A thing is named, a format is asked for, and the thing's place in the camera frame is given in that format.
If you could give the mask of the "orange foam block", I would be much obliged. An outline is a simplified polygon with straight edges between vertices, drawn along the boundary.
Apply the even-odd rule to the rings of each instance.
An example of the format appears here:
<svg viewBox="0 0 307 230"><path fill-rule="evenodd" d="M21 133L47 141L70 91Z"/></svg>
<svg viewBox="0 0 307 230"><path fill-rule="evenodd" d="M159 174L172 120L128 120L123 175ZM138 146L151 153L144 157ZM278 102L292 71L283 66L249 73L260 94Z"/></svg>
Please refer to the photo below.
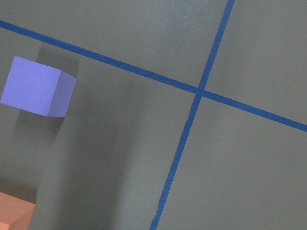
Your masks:
<svg viewBox="0 0 307 230"><path fill-rule="evenodd" d="M0 229L1 230L27 230L29 228L35 204L0 194Z"/></svg>

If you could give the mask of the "purple foam block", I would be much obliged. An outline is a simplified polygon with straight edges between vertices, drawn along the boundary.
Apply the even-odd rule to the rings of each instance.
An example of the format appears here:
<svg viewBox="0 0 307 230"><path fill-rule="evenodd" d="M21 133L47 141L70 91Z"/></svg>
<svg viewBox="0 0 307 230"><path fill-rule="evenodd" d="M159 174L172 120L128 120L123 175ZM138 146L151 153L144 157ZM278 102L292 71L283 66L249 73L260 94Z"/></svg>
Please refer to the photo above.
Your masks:
<svg viewBox="0 0 307 230"><path fill-rule="evenodd" d="M47 65L14 57L0 102L47 117L65 117L76 78Z"/></svg>

